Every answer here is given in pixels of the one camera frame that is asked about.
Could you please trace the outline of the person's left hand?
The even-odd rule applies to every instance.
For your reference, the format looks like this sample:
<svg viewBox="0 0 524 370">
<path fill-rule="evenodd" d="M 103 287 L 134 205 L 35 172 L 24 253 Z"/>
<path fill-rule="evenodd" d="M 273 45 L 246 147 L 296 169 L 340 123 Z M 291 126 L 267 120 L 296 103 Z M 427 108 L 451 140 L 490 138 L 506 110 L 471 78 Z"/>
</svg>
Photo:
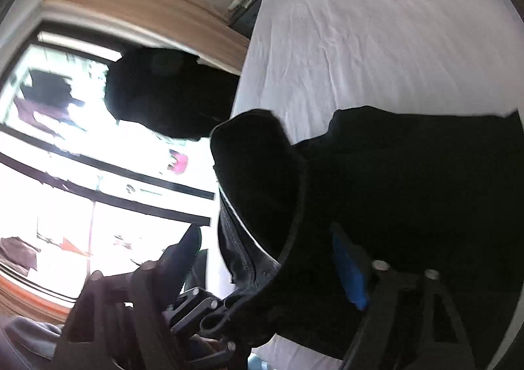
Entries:
<svg viewBox="0 0 524 370">
<path fill-rule="evenodd" d="M 197 354 L 199 355 L 211 355 L 227 349 L 227 344 L 222 341 L 202 337 L 201 335 L 192 336 L 191 341 L 196 346 Z"/>
</svg>

